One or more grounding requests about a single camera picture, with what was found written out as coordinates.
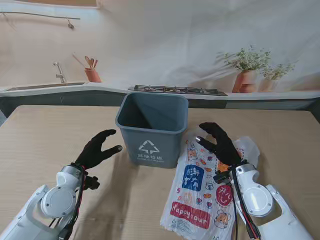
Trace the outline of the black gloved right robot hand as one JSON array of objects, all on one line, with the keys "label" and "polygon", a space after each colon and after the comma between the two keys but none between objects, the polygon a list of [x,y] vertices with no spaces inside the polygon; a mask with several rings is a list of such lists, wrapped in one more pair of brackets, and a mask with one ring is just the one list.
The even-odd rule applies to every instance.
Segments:
[{"label": "black gloved right robot hand", "polygon": [[212,143],[201,136],[196,138],[198,144],[209,152],[215,154],[220,162],[225,165],[239,165],[242,161],[238,151],[236,150],[232,140],[228,134],[215,122],[204,122],[199,127],[210,134],[216,143]]}]

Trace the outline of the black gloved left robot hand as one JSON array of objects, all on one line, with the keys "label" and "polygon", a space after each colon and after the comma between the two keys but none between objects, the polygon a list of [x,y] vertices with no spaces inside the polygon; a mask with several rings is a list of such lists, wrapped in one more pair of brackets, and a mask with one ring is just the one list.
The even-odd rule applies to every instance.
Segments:
[{"label": "black gloved left robot hand", "polygon": [[85,170],[91,169],[99,165],[102,161],[111,158],[113,155],[122,151],[121,145],[116,145],[107,150],[102,150],[102,144],[107,137],[116,133],[115,129],[106,129],[95,135],[83,148],[82,152],[74,162],[77,166],[83,167]]}]

